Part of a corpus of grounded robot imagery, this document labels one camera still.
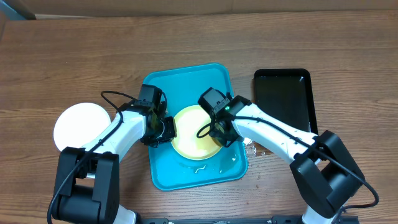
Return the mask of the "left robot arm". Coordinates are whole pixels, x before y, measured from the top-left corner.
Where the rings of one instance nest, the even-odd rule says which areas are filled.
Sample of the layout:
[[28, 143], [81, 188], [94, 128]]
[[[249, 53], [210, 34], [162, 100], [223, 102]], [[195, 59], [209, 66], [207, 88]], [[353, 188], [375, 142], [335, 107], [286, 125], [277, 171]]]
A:
[[176, 137], [165, 93], [143, 84], [138, 98], [115, 108], [111, 124], [82, 147], [66, 147], [58, 159], [47, 222], [135, 223], [137, 213], [120, 204], [119, 165], [138, 141], [157, 148]]

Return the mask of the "black water tray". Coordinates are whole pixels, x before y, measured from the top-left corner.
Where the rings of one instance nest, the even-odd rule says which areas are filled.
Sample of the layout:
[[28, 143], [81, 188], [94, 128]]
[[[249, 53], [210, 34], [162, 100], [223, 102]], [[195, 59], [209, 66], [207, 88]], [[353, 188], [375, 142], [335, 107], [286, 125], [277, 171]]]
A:
[[312, 82], [304, 68], [259, 69], [254, 73], [255, 104], [289, 126], [318, 134]]

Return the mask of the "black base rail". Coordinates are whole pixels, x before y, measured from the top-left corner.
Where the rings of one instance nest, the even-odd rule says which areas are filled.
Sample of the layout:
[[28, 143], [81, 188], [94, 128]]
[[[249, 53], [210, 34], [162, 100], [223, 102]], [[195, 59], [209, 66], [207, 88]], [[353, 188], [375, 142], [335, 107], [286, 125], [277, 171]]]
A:
[[232, 218], [232, 219], [180, 219], [140, 218], [137, 223], [146, 224], [299, 224], [300, 216], [274, 216], [271, 218]]

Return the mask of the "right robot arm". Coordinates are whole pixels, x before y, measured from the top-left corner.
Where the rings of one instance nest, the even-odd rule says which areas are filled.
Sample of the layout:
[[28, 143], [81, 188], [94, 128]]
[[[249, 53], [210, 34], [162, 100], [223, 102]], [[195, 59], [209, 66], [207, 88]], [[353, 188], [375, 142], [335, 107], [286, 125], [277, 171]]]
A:
[[364, 175], [342, 140], [333, 132], [301, 131], [263, 112], [250, 100], [207, 89], [198, 104], [211, 121], [197, 132], [224, 147], [248, 138], [282, 158], [307, 203], [302, 223], [337, 223]]

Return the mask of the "white plate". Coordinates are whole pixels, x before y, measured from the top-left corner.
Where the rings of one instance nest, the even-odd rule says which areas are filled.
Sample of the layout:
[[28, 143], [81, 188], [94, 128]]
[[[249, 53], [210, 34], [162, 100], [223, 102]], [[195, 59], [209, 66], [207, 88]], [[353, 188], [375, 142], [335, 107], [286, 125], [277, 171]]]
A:
[[94, 140], [111, 124], [104, 108], [94, 103], [79, 103], [66, 109], [57, 119], [53, 140], [59, 151], [80, 148]]

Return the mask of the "blue plastic tray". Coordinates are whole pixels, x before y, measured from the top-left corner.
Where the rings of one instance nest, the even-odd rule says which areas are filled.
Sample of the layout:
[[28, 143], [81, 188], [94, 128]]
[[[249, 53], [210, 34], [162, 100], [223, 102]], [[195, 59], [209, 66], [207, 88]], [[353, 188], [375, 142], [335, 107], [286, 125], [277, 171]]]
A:
[[[144, 83], [160, 88], [167, 97], [167, 114], [198, 103], [210, 87], [222, 93], [233, 93], [229, 73], [219, 63], [154, 72]], [[248, 169], [242, 142], [222, 147], [214, 156], [191, 160], [181, 156], [171, 142], [149, 148], [150, 171], [154, 185], [164, 191], [197, 187], [240, 179]]]

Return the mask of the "green rimmed plate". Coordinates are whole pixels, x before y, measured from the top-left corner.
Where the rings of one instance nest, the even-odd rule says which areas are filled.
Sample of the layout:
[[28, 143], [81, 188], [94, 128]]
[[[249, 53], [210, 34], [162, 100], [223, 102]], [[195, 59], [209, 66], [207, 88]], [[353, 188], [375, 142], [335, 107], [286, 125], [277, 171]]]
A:
[[199, 105], [188, 106], [175, 116], [177, 136], [172, 140], [173, 148], [183, 157], [204, 160], [217, 154], [221, 144], [206, 135], [197, 138], [197, 132], [210, 122], [209, 115]]

